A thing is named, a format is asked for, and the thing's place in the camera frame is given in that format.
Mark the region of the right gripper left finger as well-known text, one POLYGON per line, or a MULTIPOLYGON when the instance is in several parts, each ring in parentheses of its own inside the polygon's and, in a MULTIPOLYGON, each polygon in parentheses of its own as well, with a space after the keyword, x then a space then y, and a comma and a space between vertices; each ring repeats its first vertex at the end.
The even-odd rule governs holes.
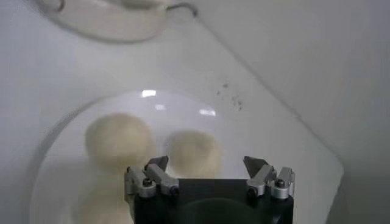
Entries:
POLYGON ((158 189, 163 195, 179 195, 179 180, 165 172, 168 162, 169 158, 165 155, 150 159, 142 169, 129 166, 124 173, 125 198, 130 195, 152 198, 157 195, 158 189))

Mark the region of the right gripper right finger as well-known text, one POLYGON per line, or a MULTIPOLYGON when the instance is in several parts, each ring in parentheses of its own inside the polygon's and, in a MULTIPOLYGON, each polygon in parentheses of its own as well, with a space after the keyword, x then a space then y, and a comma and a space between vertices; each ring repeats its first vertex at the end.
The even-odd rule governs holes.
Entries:
POLYGON ((290 167, 282 167, 277 173, 276 169, 264 159, 245 156, 244 165, 250 178, 246 181, 249 198, 258 198, 269 193, 272 198, 286 200, 294 196, 295 173, 290 167))

